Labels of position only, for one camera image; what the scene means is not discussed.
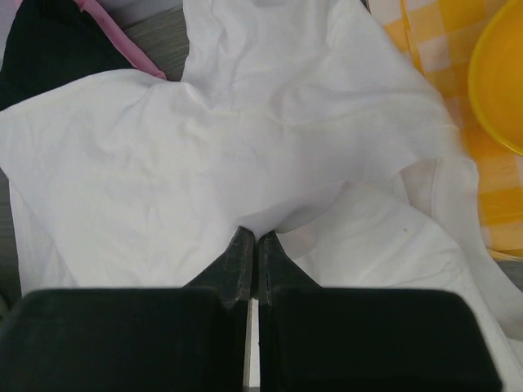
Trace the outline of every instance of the crumpled white cloth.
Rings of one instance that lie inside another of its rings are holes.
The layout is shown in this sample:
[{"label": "crumpled white cloth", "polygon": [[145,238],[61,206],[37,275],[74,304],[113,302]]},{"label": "crumpled white cloth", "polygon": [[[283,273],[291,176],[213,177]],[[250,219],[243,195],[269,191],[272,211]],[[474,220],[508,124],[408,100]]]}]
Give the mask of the crumpled white cloth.
[{"label": "crumpled white cloth", "polygon": [[184,13],[182,82],[101,73],[0,113],[23,291],[181,286],[237,225],[277,229],[323,285],[462,295],[521,392],[523,294],[483,246],[476,168],[359,1]]}]

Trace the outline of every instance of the yellow checkered cloth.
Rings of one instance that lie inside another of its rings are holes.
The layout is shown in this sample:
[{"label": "yellow checkered cloth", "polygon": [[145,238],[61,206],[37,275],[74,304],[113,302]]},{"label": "yellow checkered cloth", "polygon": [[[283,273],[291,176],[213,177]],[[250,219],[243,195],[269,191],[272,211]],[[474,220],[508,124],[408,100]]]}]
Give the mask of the yellow checkered cloth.
[{"label": "yellow checkered cloth", "polygon": [[507,0],[369,0],[370,11],[401,52],[445,99],[480,173],[479,213],[490,249],[523,256],[523,157],[476,121],[467,70],[484,27]]}]

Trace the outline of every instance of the black fabric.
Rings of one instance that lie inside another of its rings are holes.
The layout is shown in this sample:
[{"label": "black fabric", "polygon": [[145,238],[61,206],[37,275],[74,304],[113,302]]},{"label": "black fabric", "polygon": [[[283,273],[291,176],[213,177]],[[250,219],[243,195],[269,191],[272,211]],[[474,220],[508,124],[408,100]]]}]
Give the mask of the black fabric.
[{"label": "black fabric", "polygon": [[24,0],[7,37],[0,110],[88,75],[130,68],[73,0]]}]

